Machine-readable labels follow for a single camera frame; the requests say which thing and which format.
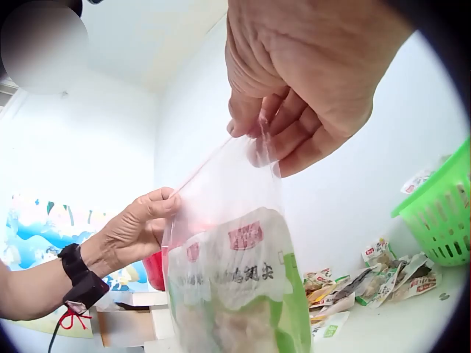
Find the wrist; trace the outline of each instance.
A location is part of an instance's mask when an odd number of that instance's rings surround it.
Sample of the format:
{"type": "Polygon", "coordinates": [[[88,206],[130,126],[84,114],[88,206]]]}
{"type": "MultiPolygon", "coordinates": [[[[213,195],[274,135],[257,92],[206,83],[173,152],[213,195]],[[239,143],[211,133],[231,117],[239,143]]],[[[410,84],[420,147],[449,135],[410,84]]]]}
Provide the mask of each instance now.
{"type": "Polygon", "coordinates": [[[100,232],[80,245],[80,254],[88,269],[100,278],[119,269],[112,247],[107,244],[100,232]]]}

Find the ceiling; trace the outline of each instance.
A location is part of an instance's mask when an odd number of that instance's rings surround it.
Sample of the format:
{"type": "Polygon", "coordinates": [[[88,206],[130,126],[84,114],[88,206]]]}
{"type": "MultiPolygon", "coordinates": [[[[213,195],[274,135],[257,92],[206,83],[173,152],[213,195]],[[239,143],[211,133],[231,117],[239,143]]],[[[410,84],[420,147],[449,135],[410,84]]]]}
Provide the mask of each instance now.
{"type": "Polygon", "coordinates": [[[83,1],[93,70],[161,91],[225,15],[227,0],[83,1]]]}

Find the red string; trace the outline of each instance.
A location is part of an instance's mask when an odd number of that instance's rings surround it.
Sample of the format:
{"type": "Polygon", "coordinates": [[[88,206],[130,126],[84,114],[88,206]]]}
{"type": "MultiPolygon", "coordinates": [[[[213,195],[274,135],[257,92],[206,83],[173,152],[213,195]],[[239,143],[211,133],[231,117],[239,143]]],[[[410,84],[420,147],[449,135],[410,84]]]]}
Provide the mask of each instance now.
{"type": "Polygon", "coordinates": [[[80,323],[82,324],[82,327],[83,329],[87,329],[87,327],[85,326],[85,324],[83,323],[82,319],[81,318],[85,318],[85,319],[91,319],[91,316],[86,316],[86,315],[81,315],[81,314],[77,314],[75,311],[73,311],[72,309],[68,308],[67,309],[67,312],[61,316],[61,318],[59,319],[59,324],[60,326],[63,328],[63,329],[66,329],[66,330],[70,330],[73,326],[73,318],[74,316],[77,316],[77,318],[79,319],[80,323]],[[70,316],[70,326],[67,326],[65,327],[63,324],[62,324],[62,321],[64,321],[65,318],[69,317],[70,316]]]}

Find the white table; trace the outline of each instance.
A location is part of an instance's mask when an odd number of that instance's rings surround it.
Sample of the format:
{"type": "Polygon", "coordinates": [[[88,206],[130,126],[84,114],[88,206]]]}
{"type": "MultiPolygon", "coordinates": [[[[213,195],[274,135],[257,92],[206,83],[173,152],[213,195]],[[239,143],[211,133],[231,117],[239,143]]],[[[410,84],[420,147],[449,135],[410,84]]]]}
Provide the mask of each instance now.
{"type": "Polygon", "coordinates": [[[341,331],[313,346],[315,353],[429,352],[454,312],[465,283],[466,268],[443,268],[442,283],[435,289],[399,303],[386,302],[378,309],[355,303],[341,331]],[[441,301],[439,296],[450,297],[441,301]]]}

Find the hand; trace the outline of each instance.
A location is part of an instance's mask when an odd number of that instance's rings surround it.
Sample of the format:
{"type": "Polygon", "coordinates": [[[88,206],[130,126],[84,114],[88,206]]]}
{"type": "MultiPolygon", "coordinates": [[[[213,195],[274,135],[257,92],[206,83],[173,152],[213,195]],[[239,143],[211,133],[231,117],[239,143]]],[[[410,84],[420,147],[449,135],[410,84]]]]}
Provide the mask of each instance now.
{"type": "Polygon", "coordinates": [[[165,218],[180,208],[178,195],[164,187],[140,196],[81,245],[90,270],[103,278],[160,250],[165,218]]]}
{"type": "Polygon", "coordinates": [[[283,177],[331,154],[369,119],[411,29],[379,0],[229,0],[234,137],[266,118],[283,177]]]}

